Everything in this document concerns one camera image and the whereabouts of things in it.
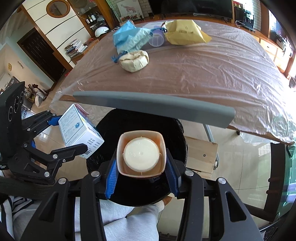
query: tiled floor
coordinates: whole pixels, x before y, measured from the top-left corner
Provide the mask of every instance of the tiled floor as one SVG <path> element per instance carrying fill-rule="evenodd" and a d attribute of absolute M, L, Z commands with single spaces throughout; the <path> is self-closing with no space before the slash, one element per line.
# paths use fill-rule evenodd
<path fill-rule="evenodd" d="M 35 106 L 32 111 L 35 113 L 48 109 L 55 94 L 51 92 L 48 99 L 38 109 Z M 184 135 L 207 140 L 203 125 L 199 123 L 182 121 Z M 224 177 L 244 203 L 264 207 L 268 190 L 268 178 L 270 177 L 271 156 L 270 145 L 244 143 L 242 138 L 235 131 L 211 127 L 215 142 L 218 143 L 219 167 L 213 171 L 213 180 Z M 52 126 L 35 138 L 38 149 L 49 153 L 53 149 L 64 146 L 59 127 Z M 57 174 L 57 179 L 67 177 L 69 180 L 79 179 L 87 174 L 86 160 L 76 157 L 74 161 L 63 164 Z M 209 233 L 209 205 L 205 197 L 204 230 L 203 236 L 208 237 Z M 177 235 L 183 210 L 183 200 L 172 199 L 160 214 L 157 228 L 162 233 Z M 268 222 L 254 217 L 258 227 Z"/>

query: framed picture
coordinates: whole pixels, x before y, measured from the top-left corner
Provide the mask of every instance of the framed picture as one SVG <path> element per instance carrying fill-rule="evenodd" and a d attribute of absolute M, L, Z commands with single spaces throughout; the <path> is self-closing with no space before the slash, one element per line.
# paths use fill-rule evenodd
<path fill-rule="evenodd" d="M 117 3 L 121 14 L 121 21 L 128 19 L 137 20 L 143 18 L 143 13 L 138 0 L 123 0 Z"/>

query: gray pants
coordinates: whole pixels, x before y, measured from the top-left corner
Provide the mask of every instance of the gray pants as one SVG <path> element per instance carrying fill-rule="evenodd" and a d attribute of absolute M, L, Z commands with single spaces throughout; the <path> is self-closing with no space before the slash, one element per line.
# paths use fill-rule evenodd
<path fill-rule="evenodd" d="M 16 241 L 20 240 L 39 204 L 29 206 L 14 218 L 13 232 Z M 158 213 L 164 208 L 163 201 L 144 206 L 139 213 L 127 218 L 133 207 L 122 206 L 109 200 L 100 200 L 100 206 L 107 241 L 158 241 L 156 225 Z M 74 228 L 75 241 L 80 241 L 80 198 L 75 201 Z"/>

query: door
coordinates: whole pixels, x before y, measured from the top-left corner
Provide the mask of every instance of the door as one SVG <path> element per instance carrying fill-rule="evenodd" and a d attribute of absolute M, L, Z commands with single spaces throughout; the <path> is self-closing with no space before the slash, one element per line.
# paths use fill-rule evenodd
<path fill-rule="evenodd" d="M 53 55 L 54 50 L 35 28 L 22 37 L 18 45 L 52 81 L 57 82 L 65 72 L 65 67 Z"/>

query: television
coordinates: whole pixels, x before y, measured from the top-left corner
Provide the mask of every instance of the television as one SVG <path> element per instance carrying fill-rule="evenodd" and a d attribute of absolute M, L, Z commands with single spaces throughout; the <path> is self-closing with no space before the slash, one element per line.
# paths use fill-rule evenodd
<path fill-rule="evenodd" d="M 148 0 L 152 13 L 197 13 L 232 19 L 232 0 Z"/>

